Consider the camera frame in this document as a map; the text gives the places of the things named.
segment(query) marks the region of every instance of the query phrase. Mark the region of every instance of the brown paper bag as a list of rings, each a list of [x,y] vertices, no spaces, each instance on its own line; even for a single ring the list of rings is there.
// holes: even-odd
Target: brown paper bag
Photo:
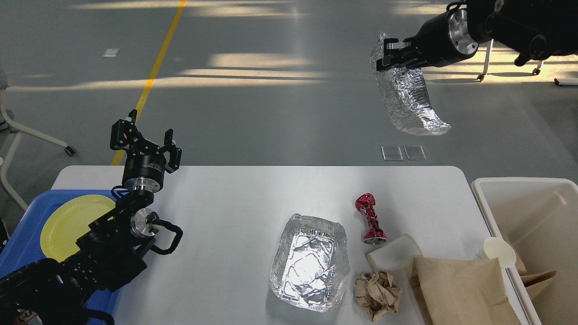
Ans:
[[[534,300],[544,289],[550,285],[550,282],[556,277],[556,271],[547,271],[542,274],[524,275],[521,276],[524,287],[530,296],[530,300]]]
[[[514,248],[514,245],[512,245],[512,243],[510,242],[510,239],[503,234],[502,238],[504,239],[505,242],[507,242],[508,245],[510,245],[510,247],[514,250],[514,253],[516,254],[516,264],[514,266],[516,267],[516,271],[518,271],[518,274],[519,275],[528,274],[528,271],[526,270],[526,265],[524,265],[524,262],[520,258],[520,255],[518,255],[518,251]]]
[[[498,260],[414,259],[414,289],[431,325],[520,325]]]

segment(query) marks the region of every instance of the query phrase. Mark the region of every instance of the chair wheel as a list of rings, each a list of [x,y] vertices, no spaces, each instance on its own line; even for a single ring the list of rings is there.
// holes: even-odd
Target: chair wheel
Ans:
[[[76,153],[76,149],[74,149],[74,147],[72,146],[68,146],[64,148],[64,152],[66,152],[67,155],[72,156],[73,154]]]

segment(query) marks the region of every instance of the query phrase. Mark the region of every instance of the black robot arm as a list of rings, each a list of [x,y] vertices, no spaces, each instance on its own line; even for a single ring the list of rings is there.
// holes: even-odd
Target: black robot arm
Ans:
[[[445,67],[495,39],[519,52],[514,63],[578,53],[578,3],[568,0],[466,0],[426,21],[410,38],[384,40],[377,70]]]
[[[166,255],[177,248],[183,231],[148,206],[162,188],[165,169],[179,168],[181,149],[173,143],[172,130],[165,133],[163,147],[148,141],[135,119],[133,110],[112,127],[111,149],[127,153],[123,185],[112,190],[114,208],[88,225],[90,231],[76,240],[80,250],[66,260],[44,258],[0,279],[0,324],[37,317],[43,325],[85,325],[89,318],[112,325],[110,315],[86,309],[84,303],[97,290],[115,291],[137,277],[147,267],[142,258],[149,250]],[[167,249],[155,245],[159,228],[175,233]]]

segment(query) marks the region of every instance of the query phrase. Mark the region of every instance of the paper cup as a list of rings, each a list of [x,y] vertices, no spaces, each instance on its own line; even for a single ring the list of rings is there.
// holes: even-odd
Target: paper cup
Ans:
[[[478,257],[482,260],[497,258],[503,268],[513,267],[516,263],[514,249],[507,242],[496,237],[490,237],[484,241]]]

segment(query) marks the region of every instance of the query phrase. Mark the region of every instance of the crumpled brown paper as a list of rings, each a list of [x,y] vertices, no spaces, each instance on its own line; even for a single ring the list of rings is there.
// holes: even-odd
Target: crumpled brown paper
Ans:
[[[386,271],[360,274],[355,280],[355,300],[372,322],[387,312],[397,313],[400,296],[401,289]]]

